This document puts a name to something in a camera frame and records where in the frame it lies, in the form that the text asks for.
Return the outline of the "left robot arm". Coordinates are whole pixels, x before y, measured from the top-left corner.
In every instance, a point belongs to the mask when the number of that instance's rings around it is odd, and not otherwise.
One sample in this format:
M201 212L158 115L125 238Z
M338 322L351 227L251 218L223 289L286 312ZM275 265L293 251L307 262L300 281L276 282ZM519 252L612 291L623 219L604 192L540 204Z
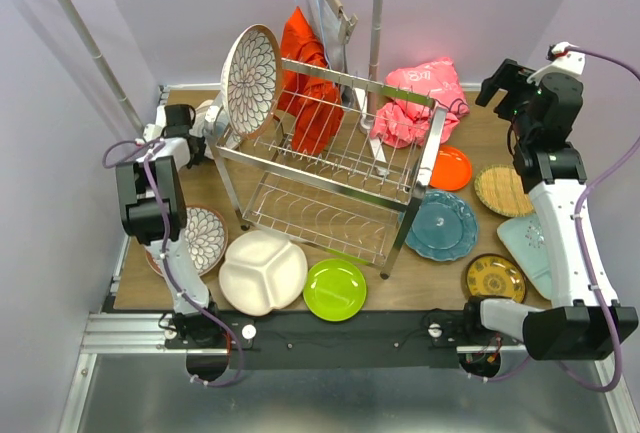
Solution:
M147 126L147 136L125 140L133 151L103 167L115 170L121 223L125 233L145 248L172 296L169 330L201 348L229 343L228 328L218 319L211 292L191 258L186 229L188 212L179 171L204 159L205 139L191 133L196 110L188 104L161 106L161 122Z

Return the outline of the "grey swirl ceramic plate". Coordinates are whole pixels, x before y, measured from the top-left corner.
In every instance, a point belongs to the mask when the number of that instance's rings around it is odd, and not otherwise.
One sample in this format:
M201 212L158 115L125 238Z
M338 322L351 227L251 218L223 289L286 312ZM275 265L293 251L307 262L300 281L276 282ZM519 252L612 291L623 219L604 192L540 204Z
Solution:
M209 134L213 139L222 136L229 125L229 116L222 106L222 100L209 99L201 103L195 110L196 116L190 134L196 137L204 137ZM229 149L237 149L241 144L241 137L237 134L230 133L225 147ZM211 148L205 140L205 156L211 160L214 159Z

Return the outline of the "orange plate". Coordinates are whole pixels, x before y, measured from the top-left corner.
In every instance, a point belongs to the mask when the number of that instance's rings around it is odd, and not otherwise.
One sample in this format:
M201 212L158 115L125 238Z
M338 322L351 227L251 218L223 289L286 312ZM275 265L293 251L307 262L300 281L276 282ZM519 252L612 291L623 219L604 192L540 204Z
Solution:
M459 149L441 145L429 185L445 191L458 191L464 188L472 178L472 165L469 158Z

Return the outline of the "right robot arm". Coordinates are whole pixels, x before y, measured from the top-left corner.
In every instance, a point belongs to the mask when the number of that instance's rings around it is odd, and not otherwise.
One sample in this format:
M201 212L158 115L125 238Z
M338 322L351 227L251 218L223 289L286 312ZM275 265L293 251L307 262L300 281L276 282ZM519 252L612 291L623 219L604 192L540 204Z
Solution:
M583 105L584 65L576 53L538 71L506 59L481 84L479 106L505 93L494 111L515 135L513 165L542 227L552 306L473 296L459 323L471 344L498 332L523 343L535 360L603 360L639 326L636 309L620 304L605 273L589 218L586 170L568 140Z

